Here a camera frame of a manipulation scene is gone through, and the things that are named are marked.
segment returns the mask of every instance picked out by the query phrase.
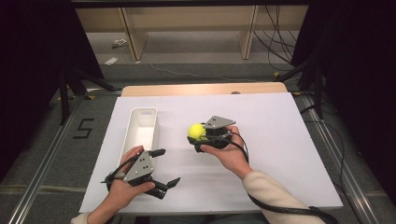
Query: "small white object on floor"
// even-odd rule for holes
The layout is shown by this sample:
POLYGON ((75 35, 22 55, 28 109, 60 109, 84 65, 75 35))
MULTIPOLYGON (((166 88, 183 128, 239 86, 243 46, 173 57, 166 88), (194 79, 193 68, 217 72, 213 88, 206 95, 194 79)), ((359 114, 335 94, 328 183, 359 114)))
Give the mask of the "small white object on floor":
POLYGON ((107 62, 105 62, 105 64, 107 65, 111 65, 113 63, 115 63, 116 61, 118 61, 118 58, 112 57, 111 59, 109 59, 107 62))

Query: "wooden edge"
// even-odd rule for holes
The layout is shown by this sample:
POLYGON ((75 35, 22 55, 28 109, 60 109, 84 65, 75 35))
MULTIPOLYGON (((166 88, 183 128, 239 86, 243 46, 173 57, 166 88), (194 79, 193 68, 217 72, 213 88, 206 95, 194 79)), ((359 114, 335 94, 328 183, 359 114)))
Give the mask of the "wooden edge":
POLYGON ((281 82, 127 86, 121 97, 288 92, 281 82))

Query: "table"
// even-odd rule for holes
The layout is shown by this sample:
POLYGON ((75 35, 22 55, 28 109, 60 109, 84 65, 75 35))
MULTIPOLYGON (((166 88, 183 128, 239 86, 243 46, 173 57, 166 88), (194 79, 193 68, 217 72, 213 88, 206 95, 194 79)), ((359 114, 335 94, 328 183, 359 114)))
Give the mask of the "table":
POLYGON ((247 197, 238 178, 211 155, 197 154, 187 142, 185 132, 188 123, 209 119, 213 111, 222 112, 225 117, 234 116, 229 118, 235 118, 242 135, 245 133, 245 140, 251 148, 252 167, 273 175, 307 204, 321 208, 342 206, 285 86, 281 83, 232 83, 125 88, 114 107, 80 212, 91 211, 106 196, 106 187, 100 181, 119 162, 127 129, 125 120, 129 118, 130 111, 134 107, 150 106, 159 111, 159 148, 167 149, 164 156, 156 158, 153 176, 164 183, 179 176, 181 180, 174 189, 168 190, 163 200, 140 195, 121 213, 156 216, 259 211, 247 197), (242 94, 230 94, 236 91, 242 94), (199 113, 187 113, 186 108, 194 105, 198 105, 199 113), (250 116, 257 115, 259 110, 262 116, 250 116), (263 135, 258 137, 252 134, 252 130, 263 135), (288 141, 271 140, 277 136, 288 138, 288 141), (262 147, 262 141, 267 143, 265 149, 257 149, 262 147))

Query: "wrist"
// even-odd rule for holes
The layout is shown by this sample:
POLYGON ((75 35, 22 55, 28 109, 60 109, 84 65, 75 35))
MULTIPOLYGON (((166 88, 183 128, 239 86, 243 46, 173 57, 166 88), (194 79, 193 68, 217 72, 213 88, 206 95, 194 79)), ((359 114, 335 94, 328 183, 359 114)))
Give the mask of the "wrist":
POLYGON ((252 172, 253 169, 246 164, 244 166, 240 166, 237 169, 233 171, 234 174, 236 174, 240 179, 243 179, 246 175, 248 175, 250 172, 252 172))
POLYGON ((102 203, 88 215, 87 222, 89 224, 106 223, 116 215, 119 210, 120 208, 117 207, 116 203, 104 199, 102 203))

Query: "gray floor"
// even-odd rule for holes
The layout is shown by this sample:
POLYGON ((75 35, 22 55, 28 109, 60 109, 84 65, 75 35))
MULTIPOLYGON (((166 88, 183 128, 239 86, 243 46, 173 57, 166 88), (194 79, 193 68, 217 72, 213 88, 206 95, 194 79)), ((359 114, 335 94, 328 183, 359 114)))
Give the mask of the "gray floor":
MULTIPOLYGON (((288 32, 282 35, 288 43, 294 43, 288 32)), ((249 59, 242 60, 234 32, 150 34, 144 49, 145 54, 138 63, 132 61, 128 48, 111 48, 114 39, 125 38, 123 34, 88 34, 88 37, 106 80, 119 87, 151 83, 227 82, 225 78, 238 79, 246 76, 248 79, 271 81, 274 73, 283 73, 283 71, 269 66, 269 62, 282 69, 290 68, 277 57, 273 55, 268 57, 267 50, 255 37, 249 59), (113 65, 104 65, 104 62, 112 57, 119 60, 113 65)), ((274 49, 285 55, 280 46, 274 45, 274 49)), ((295 90, 296 81, 297 79, 294 79, 285 84, 289 90, 295 90)), ((86 85, 89 88, 95 87, 89 82, 86 85)), ((71 105, 78 105, 78 108, 70 120, 69 128, 65 130, 64 139, 49 171, 45 173, 39 192, 26 209, 29 212, 24 217, 24 223, 69 223, 70 218, 78 214, 112 108, 118 97, 117 93, 107 91, 93 91, 90 95, 95 96, 93 100, 70 100, 71 105), (78 131, 83 119, 90 120, 88 124, 92 127, 92 132, 89 138, 77 139, 76 136, 84 134, 78 131)), ((331 102, 326 95, 322 101, 331 102)), ((312 102, 312 97, 297 96, 295 102, 302 110, 312 102)), ((0 185, 0 223, 7 223, 13 211, 17 209, 16 205, 34 178, 60 129, 61 105, 57 95, 50 105, 51 109, 48 110, 30 141, 30 148, 21 153, 0 185)), ((375 216, 375 221, 366 223, 396 223, 395 206, 381 189, 364 158, 356 153, 355 145, 343 122, 336 115, 336 111, 331 104, 324 105, 323 110, 324 121, 327 123, 326 126, 331 127, 329 132, 335 146, 342 148, 344 145, 346 167, 353 174, 354 180, 367 199, 371 209, 369 212, 373 212, 375 216)), ((314 112, 308 111, 303 114, 303 119, 313 120, 314 115, 314 112)), ((322 124, 307 122, 306 126, 330 177, 339 184, 338 166, 335 165, 329 146, 318 130, 322 124)), ((347 201, 347 198, 353 198, 353 192, 348 191, 345 194, 340 190, 339 194, 345 206, 331 210, 329 213, 340 223, 359 223, 352 209, 355 206, 350 206, 347 201)), ((133 221, 129 217, 124 217, 120 223, 133 223, 133 221)))

